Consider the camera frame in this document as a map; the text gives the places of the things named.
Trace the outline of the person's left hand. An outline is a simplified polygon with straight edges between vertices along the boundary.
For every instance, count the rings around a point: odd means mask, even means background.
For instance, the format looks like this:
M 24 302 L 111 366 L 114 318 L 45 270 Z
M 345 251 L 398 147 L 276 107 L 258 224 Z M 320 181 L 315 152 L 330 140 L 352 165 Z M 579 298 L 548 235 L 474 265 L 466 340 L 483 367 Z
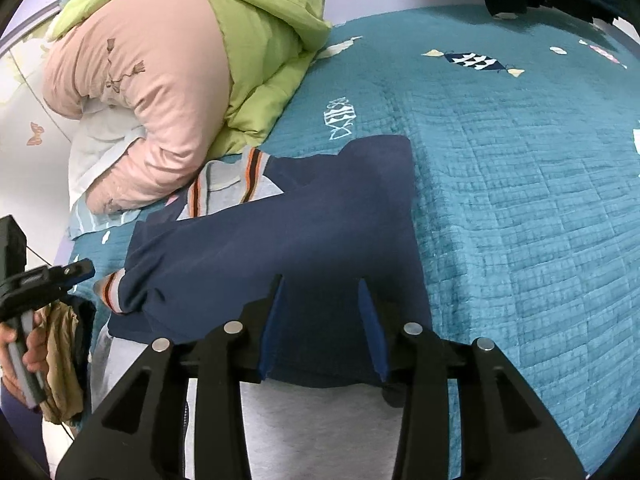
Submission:
M 2 385 L 26 408 L 34 410 L 46 398 L 47 331 L 39 312 L 1 324 L 1 369 Z

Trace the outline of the left forearm navy sleeve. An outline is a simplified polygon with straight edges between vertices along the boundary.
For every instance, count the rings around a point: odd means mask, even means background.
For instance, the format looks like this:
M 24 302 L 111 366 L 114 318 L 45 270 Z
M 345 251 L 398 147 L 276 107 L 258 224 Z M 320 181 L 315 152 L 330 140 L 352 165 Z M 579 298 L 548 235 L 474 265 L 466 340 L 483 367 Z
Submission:
M 20 392 L 2 377 L 1 411 L 17 440 L 46 474 L 50 474 L 46 447 L 42 437 L 42 415 L 38 408 L 28 408 L 20 398 Z

